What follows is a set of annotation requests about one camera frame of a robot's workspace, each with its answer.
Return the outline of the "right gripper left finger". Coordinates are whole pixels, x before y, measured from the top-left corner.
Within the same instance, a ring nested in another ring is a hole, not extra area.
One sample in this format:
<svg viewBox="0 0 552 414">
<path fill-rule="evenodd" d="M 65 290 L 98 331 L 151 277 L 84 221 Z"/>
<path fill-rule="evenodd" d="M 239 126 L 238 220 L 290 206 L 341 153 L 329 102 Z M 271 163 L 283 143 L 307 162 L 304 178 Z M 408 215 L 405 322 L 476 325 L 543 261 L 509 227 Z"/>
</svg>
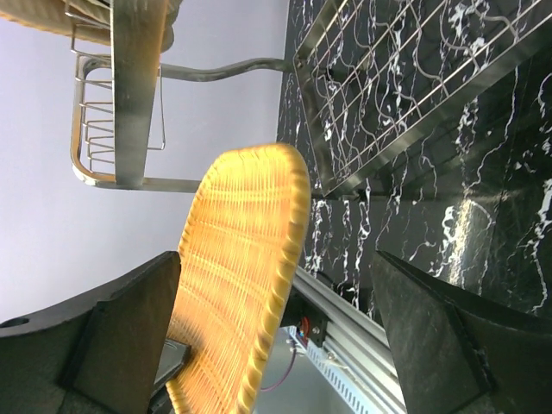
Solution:
<svg viewBox="0 0 552 414">
<path fill-rule="evenodd" d="M 3 413 L 171 413 L 156 376 L 180 274 L 167 251 L 1 323 Z"/>
</svg>

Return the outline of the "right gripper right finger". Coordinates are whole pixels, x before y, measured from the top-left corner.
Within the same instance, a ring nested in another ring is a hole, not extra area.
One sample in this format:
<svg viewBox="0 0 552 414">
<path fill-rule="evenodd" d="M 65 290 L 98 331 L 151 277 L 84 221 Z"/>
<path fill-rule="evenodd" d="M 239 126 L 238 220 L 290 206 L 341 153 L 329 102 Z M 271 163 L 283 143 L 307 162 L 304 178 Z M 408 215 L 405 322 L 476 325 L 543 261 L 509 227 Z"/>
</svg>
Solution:
<svg viewBox="0 0 552 414">
<path fill-rule="evenodd" d="M 551 322 L 379 251 L 373 289 L 409 413 L 549 413 Z"/>
</svg>

